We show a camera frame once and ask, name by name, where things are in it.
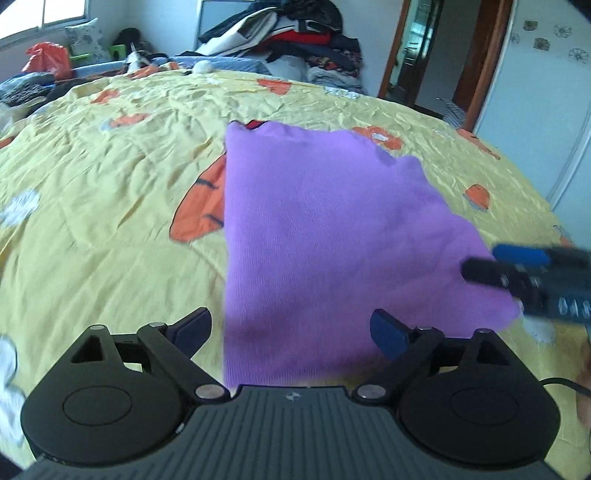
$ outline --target yellow bedsheet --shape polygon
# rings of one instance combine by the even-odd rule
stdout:
[[[0,206],[27,189],[41,194],[20,226],[0,227],[0,334],[17,347],[12,383],[25,394],[89,325],[129,333],[152,321],[173,323],[200,306],[212,312],[214,328],[194,360],[223,381],[223,232],[177,244],[168,229],[189,187],[222,153],[232,120],[381,127],[387,135],[364,131],[393,155],[419,157],[452,211],[472,221],[487,244],[558,242],[558,220],[517,168],[443,122],[374,98],[303,83],[261,85],[260,78],[177,71],[97,80],[9,132],[18,135],[0,150]],[[488,191],[488,210],[464,197],[474,184]],[[502,336],[540,378],[574,378],[580,368],[582,327],[558,326],[555,345],[537,344],[521,322]],[[583,478],[591,456],[574,394],[550,391],[562,427],[548,460],[569,480]],[[20,465],[32,461],[26,444],[1,443]]]

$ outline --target white pillow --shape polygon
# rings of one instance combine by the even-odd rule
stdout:
[[[98,18],[75,27],[66,27],[66,34],[70,42],[73,55],[90,53],[90,57],[80,61],[79,65],[94,65],[111,61],[111,55],[103,44],[103,33],[97,26]]]

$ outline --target folded purple sweater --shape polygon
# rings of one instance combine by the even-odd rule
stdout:
[[[517,316],[509,294],[463,281],[462,260],[490,253],[417,158],[394,158],[354,132],[276,122],[231,123],[226,147],[227,385],[379,365],[376,308],[455,337]]]

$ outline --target pile of clothes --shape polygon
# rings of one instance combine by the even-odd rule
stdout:
[[[20,74],[0,83],[0,103],[11,108],[23,106],[18,110],[18,116],[13,115],[13,121],[16,121],[31,115],[42,106],[64,96],[76,85],[89,83],[103,77],[112,77],[125,73],[125,71],[126,69],[111,70],[88,77],[66,80],[56,80],[54,75],[48,72]]]
[[[298,57],[310,67],[305,80],[365,93],[359,78],[361,48],[342,34],[343,19],[330,0],[255,0],[199,37],[202,55],[268,53],[267,62]]]

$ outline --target red clothing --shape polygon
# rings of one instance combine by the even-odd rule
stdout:
[[[273,35],[269,40],[292,41],[296,43],[309,43],[311,45],[328,45],[330,33],[300,33],[295,30]]]

